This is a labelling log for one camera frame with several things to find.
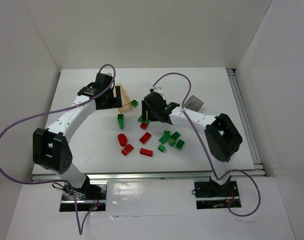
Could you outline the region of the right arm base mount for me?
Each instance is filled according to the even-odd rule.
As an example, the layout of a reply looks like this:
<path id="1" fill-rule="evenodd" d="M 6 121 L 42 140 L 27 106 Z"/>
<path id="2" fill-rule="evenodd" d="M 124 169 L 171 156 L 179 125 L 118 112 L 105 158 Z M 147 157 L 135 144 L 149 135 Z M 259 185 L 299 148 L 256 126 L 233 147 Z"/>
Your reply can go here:
<path id="1" fill-rule="evenodd" d="M 196 198 L 196 209 L 227 209 L 240 208 L 242 206 L 238 185 L 235 180 L 230 181 L 222 190 L 215 189 L 213 182 L 194 182 L 194 189 L 191 191 Z"/>

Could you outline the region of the smoky grey container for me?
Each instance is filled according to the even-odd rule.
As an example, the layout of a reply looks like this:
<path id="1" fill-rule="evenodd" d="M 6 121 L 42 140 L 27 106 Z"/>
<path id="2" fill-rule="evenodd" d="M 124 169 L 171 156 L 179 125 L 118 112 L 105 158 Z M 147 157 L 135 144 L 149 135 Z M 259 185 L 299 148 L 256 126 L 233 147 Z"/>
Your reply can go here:
<path id="1" fill-rule="evenodd" d="M 198 112 L 202 105 L 204 104 L 203 101 L 201 101 L 199 98 L 197 98 L 196 96 L 194 95 L 191 95 L 187 101 L 185 102 L 184 104 L 184 108 L 187 108 L 189 110 L 192 110 L 192 111 L 195 111 L 195 112 Z"/>

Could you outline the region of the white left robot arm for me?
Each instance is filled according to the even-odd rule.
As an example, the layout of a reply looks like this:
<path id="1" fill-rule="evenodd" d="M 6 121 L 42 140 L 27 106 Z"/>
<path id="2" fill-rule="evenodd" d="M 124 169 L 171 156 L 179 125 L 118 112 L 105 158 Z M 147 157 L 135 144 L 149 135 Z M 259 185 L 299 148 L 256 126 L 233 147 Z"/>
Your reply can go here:
<path id="1" fill-rule="evenodd" d="M 94 82 L 84 86 L 73 101 L 72 109 L 45 129 L 33 133 L 33 162 L 69 182 L 73 188 L 85 190 L 89 177 L 72 163 L 69 142 L 77 129 L 92 113 L 122 107 L 120 87 L 113 87 L 113 77 L 97 73 Z"/>

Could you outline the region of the green square brick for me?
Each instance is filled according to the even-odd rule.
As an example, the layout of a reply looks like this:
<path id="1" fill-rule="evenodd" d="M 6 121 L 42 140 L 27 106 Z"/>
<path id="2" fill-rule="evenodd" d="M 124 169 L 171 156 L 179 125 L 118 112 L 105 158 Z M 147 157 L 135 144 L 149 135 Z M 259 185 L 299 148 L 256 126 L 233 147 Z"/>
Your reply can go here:
<path id="1" fill-rule="evenodd" d="M 185 142 L 183 141 L 183 140 L 178 140 L 178 142 L 176 143 L 176 145 L 175 145 L 175 149 L 177 149 L 177 150 L 182 150 L 182 148 L 183 148 L 183 146 L 184 146 L 184 144 L 185 144 Z"/>

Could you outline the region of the green yellow printed brick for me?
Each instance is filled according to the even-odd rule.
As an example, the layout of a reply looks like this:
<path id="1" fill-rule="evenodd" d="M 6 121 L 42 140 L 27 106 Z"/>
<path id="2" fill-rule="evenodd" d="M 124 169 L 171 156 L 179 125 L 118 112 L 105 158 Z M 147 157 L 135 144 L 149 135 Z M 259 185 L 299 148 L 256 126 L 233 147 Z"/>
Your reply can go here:
<path id="1" fill-rule="evenodd" d="M 175 142 L 176 142 L 175 140 L 171 139 L 171 140 L 168 142 L 168 145 L 171 146 L 171 147 L 173 147 L 174 144 L 175 144 Z"/>

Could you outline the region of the long green sloped brick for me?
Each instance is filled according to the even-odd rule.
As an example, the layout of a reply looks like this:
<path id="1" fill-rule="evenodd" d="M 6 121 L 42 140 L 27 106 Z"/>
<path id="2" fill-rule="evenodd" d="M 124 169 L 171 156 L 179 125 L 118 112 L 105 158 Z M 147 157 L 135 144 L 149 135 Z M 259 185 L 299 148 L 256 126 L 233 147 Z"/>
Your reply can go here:
<path id="1" fill-rule="evenodd" d="M 124 114 L 120 113 L 117 116 L 118 124 L 120 126 L 120 129 L 124 129 Z"/>

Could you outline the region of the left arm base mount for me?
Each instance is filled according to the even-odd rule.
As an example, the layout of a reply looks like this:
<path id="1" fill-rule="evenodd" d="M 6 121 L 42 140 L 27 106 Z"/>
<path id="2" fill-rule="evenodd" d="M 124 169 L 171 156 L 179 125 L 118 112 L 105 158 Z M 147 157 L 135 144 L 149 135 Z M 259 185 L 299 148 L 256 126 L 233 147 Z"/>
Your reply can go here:
<path id="1" fill-rule="evenodd" d="M 107 183 L 102 182 L 96 184 L 98 190 L 91 191 L 89 195 L 84 195 L 80 192 L 75 192 L 76 198 L 72 194 L 68 184 L 60 184 L 54 182 L 52 187 L 57 190 L 61 190 L 61 201 L 60 201 L 60 212 L 75 212 L 74 199 L 76 199 L 77 207 L 79 212 L 87 212 L 93 209 L 94 212 L 103 212 L 106 210 L 106 194 L 107 194 Z"/>

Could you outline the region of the small green brick bottom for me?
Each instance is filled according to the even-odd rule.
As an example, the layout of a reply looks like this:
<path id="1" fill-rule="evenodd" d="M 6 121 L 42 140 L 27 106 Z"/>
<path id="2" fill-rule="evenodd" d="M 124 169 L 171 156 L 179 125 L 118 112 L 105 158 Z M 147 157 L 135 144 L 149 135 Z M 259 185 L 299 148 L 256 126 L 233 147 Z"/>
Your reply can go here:
<path id="1" fill-rule="evenodd" d="M 158 146 L 158 150 L 160 151 L 160 152 L 164 152 L 165 151 L 165 146 L 164 145 L 162 145 L 162 144 L 160 144 L 159 146 Z"/>

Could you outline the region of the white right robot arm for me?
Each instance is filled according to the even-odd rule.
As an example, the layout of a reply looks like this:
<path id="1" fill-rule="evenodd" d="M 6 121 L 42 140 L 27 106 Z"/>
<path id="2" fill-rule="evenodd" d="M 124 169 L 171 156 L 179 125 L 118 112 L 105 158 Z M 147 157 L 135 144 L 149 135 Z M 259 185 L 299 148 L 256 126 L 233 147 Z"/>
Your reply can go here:
<path id="1" fill-rule="evenodd" d="M 152 91 L 142 100 L 142 118 L 193 129 L 212 169 L 209 180 L 211 191 L 220 195 L 227 190 L 232 172 L 231 161 L 243 142 L 228 115 L 206 115 L 175 102 L 166 103 L 160 93 Z"/>

